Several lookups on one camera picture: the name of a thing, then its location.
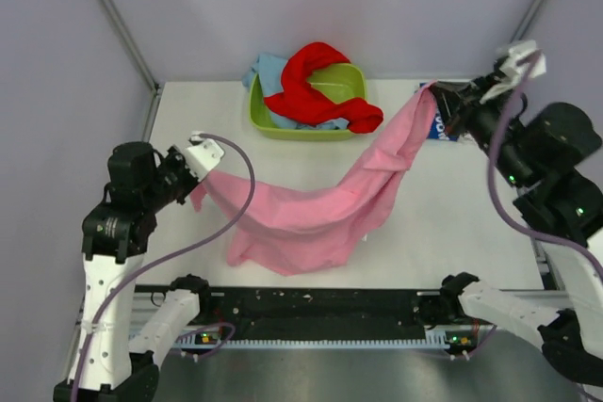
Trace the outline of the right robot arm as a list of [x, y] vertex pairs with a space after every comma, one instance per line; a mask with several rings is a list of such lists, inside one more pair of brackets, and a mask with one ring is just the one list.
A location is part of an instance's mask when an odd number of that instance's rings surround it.
[[584, 111], [568, 103], [547, 105], [529, 123], [512, 114], [524, 105], [522, 88], [496, 90], [496, 75], [470, 82], [436, 82], [430, 93], [449, 136], [470, 135], [487, 154], [487, 177], [502, 176], [521, 190], [505, 210], [510, 227], [543, 244], [562, 277], [569, 306], [554, 309], [515, 297], [463, 272], [446, 277], [440, 318], [467, 317], [502, 328], [538, 349], [553, 369], [580, 385], [602, 384], [602, 261], [589, 242], [602, 230], [602, 192], [578, 171], [597, 152], [601, 136]]

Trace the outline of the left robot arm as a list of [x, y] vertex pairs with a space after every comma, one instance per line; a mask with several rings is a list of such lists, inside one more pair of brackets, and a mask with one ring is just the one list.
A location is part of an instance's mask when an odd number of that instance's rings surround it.
[[109, 156], [103, 198], [82, 223], [86, 290], [79, 344], [54, 400], [152, 400], [179, 331], [189, 321], [200, 324], [211, 317], [207, 282], [188, 275], [173, 282], [166, 306], [140, 334], [130, 334], [136, 280], [157, 214], [173, 202], [184, 203], [224, 156], [212, 139], [189, 142], [165, 154], [148, 142], [127, 142]]

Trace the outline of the pink t shirt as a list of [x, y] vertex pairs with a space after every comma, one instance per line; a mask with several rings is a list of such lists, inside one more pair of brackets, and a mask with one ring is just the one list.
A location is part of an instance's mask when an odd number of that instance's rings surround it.
[[252, 261], [284, 276], [344, 265], [357, 243], [381, 227], [402, 178], [428, 137], [436, 101], [419, 89], [332, 187], [300, 191], [213, 170], [190, 195], [195, 210], [210, 198], [236, 230], [230, 266]]

